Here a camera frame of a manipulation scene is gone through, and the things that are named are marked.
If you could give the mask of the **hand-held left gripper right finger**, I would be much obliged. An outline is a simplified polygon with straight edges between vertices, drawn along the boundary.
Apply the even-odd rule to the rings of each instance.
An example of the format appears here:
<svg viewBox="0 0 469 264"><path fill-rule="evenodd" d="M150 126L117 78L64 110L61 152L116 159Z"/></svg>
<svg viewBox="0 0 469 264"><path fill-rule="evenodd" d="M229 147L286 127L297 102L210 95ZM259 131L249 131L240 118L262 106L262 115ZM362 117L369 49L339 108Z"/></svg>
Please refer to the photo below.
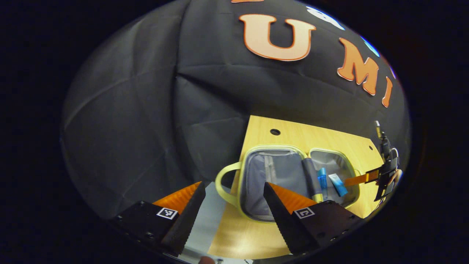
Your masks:
<svg viewBox="0 0 469 264"><path fill-rule="evenodd" d="M266 182L263 196L289 251L295 255L325 249L361 227L365 220L340 204L315 202Z"/></svg>

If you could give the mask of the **black backdrop cloth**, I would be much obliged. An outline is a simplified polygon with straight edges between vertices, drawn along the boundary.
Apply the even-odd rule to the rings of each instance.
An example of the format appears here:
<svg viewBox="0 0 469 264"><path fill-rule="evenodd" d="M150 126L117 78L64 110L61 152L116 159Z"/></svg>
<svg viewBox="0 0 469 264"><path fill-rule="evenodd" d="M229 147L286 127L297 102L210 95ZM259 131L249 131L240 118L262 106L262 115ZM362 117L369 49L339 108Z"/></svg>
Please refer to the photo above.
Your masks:
<svg viewBox="0 0 469 264"><path fill-rule="evenodd" d="M212 182L238 161L251 115L411 149L404 90L384 55L296 0L175 0L111 35L64 102L72 182L102 218Z"/></svg>

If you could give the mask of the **light blue skincare tube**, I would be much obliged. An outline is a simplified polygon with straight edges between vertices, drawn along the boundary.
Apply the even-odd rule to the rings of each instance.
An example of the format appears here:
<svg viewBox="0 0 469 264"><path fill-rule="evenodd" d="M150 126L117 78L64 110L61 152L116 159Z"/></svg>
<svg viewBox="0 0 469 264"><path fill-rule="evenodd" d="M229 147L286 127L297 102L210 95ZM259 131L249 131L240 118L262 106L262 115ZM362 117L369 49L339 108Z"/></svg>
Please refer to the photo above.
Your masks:
<svg viewBox="0 0 469 264"><path fill-rule="evenodd" d="M345 187L344 183L340 179L339 175L336 173L328 175L330 181L332 182L338 197L343 197L348 193L347 188Z"/></svg>

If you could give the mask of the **blue skincare bottle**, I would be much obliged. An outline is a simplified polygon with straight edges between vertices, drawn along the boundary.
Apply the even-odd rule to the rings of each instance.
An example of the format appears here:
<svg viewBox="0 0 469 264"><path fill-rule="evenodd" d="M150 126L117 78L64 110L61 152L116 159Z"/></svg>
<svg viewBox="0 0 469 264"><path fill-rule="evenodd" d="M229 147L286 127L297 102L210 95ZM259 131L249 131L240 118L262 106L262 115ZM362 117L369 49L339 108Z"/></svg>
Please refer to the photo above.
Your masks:
<svg viewBox="0 0 469 264"><path fill-rule="evenodd" d="M327 175L325 167L322 167L318 172L318 181L321 185L322 199L326 201L328 198L328 186L327 186Z"/></svg>

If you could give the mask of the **cream yellow suitcase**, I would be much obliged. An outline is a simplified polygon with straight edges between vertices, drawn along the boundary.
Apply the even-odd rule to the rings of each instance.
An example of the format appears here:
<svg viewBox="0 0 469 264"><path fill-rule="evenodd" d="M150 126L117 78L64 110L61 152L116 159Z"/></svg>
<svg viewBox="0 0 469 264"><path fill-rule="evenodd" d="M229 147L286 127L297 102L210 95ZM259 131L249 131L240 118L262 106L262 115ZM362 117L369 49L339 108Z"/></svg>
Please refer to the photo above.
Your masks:
<svg viewBox="0 0 469 264"><path fill-rule="evenodd" d="M241 161L221 169L215 187L218 195L243 217L273 223L274 217L263 196L264 184L270 182L313 199L322 195L317 175L322 167L327 175L327 200L349 208L360 196L359 187L346 187L348 193L338 197L328 175L336 173L344 182L355 177L355 169L345 154L325 148L303 151L292 145L257 145Z"/></svg>

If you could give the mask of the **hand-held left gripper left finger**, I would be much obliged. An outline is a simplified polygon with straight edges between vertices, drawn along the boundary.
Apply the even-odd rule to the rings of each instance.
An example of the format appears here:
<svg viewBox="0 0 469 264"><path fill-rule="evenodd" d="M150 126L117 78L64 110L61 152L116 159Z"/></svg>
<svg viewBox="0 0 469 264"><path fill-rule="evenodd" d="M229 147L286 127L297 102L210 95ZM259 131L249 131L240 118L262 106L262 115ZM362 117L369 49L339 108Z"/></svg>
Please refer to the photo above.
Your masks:
<svg viewBox="0 0 469 264"><path fill-rule="evenodd" d="M155 202L136 202L110 218L110 225L153 252L178 257L205 196L205 185L196 182Z"/></svg>

